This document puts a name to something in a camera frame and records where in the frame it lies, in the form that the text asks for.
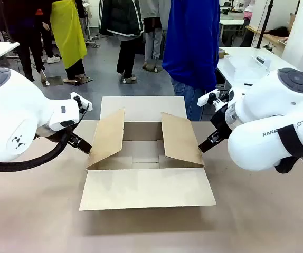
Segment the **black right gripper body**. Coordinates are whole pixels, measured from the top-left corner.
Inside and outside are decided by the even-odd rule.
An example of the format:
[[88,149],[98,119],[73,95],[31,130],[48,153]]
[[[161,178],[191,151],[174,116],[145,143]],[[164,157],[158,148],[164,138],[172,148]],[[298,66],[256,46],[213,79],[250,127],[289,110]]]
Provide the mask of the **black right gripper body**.
[[225,112],[228,106],[224,105],[221,107],[211,118],[211,123],[215,126],[216,131],[212,134],[213,140],[224,140],[228,139],[232,130],[228,126],[225,120]]

